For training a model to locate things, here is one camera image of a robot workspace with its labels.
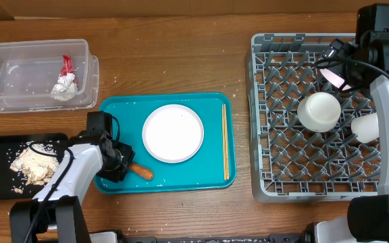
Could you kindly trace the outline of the white tissue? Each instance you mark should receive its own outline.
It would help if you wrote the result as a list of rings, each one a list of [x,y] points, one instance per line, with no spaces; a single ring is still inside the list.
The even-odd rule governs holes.
[[[51,91],[53,98],[58,101],[68,101],[72,99],[78,91],[75,77],[76,76],[73,73],[67,73],[64,76],[60,76],[57,80],[57,84],[54,85]]]

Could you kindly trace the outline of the white cup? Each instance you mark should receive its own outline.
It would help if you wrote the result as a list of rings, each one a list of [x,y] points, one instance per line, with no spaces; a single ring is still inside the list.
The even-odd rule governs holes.
[[[351,123],[351,131],[361,143],[368,143],[379,138],[377,113],[355,118]]]

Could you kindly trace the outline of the white saucer bowl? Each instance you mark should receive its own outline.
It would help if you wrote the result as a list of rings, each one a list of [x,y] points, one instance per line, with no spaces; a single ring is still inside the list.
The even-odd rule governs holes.
[[[317,92],[299,103],[297,115],[306,129],[327,132],[337,124],[341,111],[340,103],[333,95]]]

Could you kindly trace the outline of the red snack wrapper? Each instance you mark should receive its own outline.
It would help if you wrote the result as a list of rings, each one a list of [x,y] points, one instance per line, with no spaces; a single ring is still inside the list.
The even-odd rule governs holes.
[[[63,56],[63,67],[60,71],[60,76],[66,76],[67,74],[73,74],[74,68],[72,63],[72,58],[70,56]]]

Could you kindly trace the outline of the wooden chopstick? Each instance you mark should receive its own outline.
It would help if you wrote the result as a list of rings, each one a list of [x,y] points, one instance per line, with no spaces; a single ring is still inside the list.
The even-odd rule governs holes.
[[[228,130],[227,130],[227,114],[226,114],[226,111],[225,111],[225,118],[224,118],[224,121],[225,121],[225,144],[226,144],[226,175],[227,175],[227,179],[229,179],[229,165],[228,165]]]
[[[226,144],[225,144],[225,104],[222,104],[222,114],[221,114],[221,125],[222,125],[222,162],[223,162],[223,169],[224,169],[224,180],[226,181],[227,175],[226,175]]]

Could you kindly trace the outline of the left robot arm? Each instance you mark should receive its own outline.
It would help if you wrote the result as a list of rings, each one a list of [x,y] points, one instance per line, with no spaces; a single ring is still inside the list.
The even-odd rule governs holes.
[[[118,229],[90,233],[81,209],[95,177],[121,182],[132,164],[134,151],[120,142],[118,119],[104,111],[88,113],[86,129],[68,140],[60,158],[49,183],[11,208],[12,242],[37,242],[51,229],[57,230],[57,242],[126,242]]]

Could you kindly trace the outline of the orange carrot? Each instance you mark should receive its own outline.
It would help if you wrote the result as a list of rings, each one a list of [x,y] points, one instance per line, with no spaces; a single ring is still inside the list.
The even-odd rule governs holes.
[[[131,163],[129,168],[131,171],[133,171],[135,174],[137,174],[144,180],[151,181],[154,178],[154,173],[150,169],[143,167],[139,164]]]

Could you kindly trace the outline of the pink bowl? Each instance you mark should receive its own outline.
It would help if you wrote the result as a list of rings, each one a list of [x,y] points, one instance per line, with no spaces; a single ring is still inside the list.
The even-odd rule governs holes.
[[[334,72],[330,71],[329,69],[320,69],[320,72],[322,76],[334,87],[336,87],[338,90],[341,91],[348,91],[351,89],[351,86],[349,86],[346,83],[346,80],[342,77],[340,77],[338,74],[335,74]]]

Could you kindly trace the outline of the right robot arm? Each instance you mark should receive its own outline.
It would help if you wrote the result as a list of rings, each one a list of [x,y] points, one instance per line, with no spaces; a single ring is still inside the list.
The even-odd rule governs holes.
[[[374,101],[381,148],[378,193],[351,200],[347,214],[316,223],[306,242],[389,242],[389,3],[358,10],[355,42],[333,40],[313,65],[339,92]]]

